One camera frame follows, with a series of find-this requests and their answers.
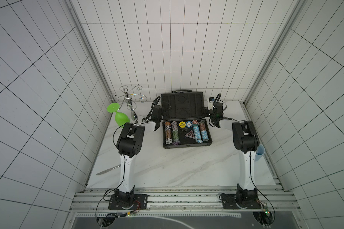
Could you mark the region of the black poker set case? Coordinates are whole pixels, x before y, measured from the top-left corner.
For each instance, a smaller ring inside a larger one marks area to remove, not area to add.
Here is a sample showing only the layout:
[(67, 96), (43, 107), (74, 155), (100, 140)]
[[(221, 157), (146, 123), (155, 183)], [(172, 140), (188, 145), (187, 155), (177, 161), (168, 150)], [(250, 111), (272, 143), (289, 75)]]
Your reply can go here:
[(177, 124), (185, 122), (186, 124), (192, 123), (194, 120), (197, 122), (204, 121), (205, 130), (207, 132), (208, 140), (198, 143), (196, 141), (196, 135), (188, 137), (190, 132), (193, 132), (193, 127), (186, 127), (186, 131), (183, 131), (180, 126), (177, 127), (179, 135), (179, 144), (167, 144), (166, 133), (163, 131), (163, 148), (190, 148), (190, 147), (208, 147), (212, 145), (213, 140), (211, 138), (210, 130), (207, 125), (207, 107), (204, 105), (203, 92), (192, 91), (174, 91), (172, 93), (161, 94), (161, 105), (164, 108), (162, 128), (165, 129), (165, 123), (172, 124), (174, 121)]

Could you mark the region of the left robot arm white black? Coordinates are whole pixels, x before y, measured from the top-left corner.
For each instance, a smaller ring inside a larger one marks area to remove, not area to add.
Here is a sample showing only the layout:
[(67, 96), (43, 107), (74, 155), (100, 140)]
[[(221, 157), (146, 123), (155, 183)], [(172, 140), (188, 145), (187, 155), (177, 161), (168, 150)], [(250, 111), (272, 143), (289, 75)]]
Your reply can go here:
[(121, 175), (119, 185), (115, 189), (115, 199), (128, 206), (134, 202), (135, 161), (141, 151), (144, 135), (155, 132), (162, 121), (164, 108), (159, 105), (160, 99), (160, 96), (154, 99), (151, 110), (142, 123), (128, 121), (119, 126), (122, 130), (114, 145), (120, 154)]

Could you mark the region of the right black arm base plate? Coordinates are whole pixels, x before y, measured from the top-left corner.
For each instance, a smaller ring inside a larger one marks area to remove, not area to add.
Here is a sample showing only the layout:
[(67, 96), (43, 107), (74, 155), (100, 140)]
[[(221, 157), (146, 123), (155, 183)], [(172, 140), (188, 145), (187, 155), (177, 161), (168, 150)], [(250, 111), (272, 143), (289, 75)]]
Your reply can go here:
[(237, 198), (236, 194), (221, 193), (219, 199), (222, 202), (223, 209), (225, 210), (260, 210), (262, 206), (254, 200), (241, 201)]

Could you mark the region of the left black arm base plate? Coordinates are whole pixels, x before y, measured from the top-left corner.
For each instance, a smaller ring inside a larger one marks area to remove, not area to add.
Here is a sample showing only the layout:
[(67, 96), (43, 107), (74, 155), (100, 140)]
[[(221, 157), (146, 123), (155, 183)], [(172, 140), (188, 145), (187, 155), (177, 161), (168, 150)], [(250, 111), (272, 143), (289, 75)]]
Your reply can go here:
[(145, 210), (147, 209), (148, 195), (132, 194), (120, 197), (111, 195), (108, 209), (109, 210)]

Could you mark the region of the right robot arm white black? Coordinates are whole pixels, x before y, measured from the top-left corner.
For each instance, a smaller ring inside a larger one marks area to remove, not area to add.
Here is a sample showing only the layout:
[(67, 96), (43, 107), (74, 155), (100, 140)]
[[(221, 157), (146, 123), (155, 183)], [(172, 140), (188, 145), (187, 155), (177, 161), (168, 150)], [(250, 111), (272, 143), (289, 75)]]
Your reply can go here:
[(240, 151), (239, 182), (234, 200), (243, 208), (245, 204), (258, 200), (259, 190), (254, 183), (254, 162), (260, 141), (252, 121), (224, 116), (224, 103), (220, 102), (220, 98), (221, 94), (208, 98), (207, 115), (210, 126), (232, 132), (234, 147)]

